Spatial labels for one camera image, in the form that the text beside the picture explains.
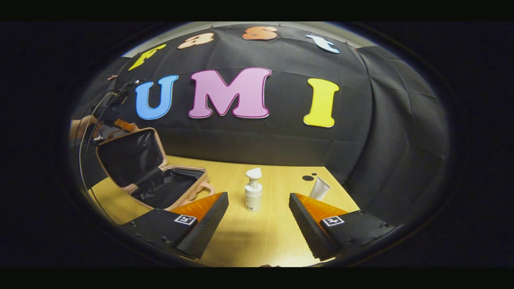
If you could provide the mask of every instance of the table surface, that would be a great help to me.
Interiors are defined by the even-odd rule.
[[[320,263],[319,259],[313,257],[289,209],[289,194],[294,192],[308,196],[318,176],[331,187],[322,200],[324,203],[347,212],[359,210],[325,167],[261,166],[176,156],[167,158],[168,165],[206,168],[209,183],[216,189],[216,193],[228,193],[227,211],[204,255],[194,261],[202,265],[258,267],[269,264],[301,267]],[[245,208],[244,186],[248,183],[246,172],[257,167],[262,170],[262,178],[259,180],[263,186],[261,209],[249,212]],[[313,173],[317,174],[313,176],[314,181],[302,179]],[[149,211],[110,178],[102,180],[89,192],[94,192],[95,202],[117,224],[130,222]],[[204,190],[197,195],[196,200],[207,195],[208,191]]]

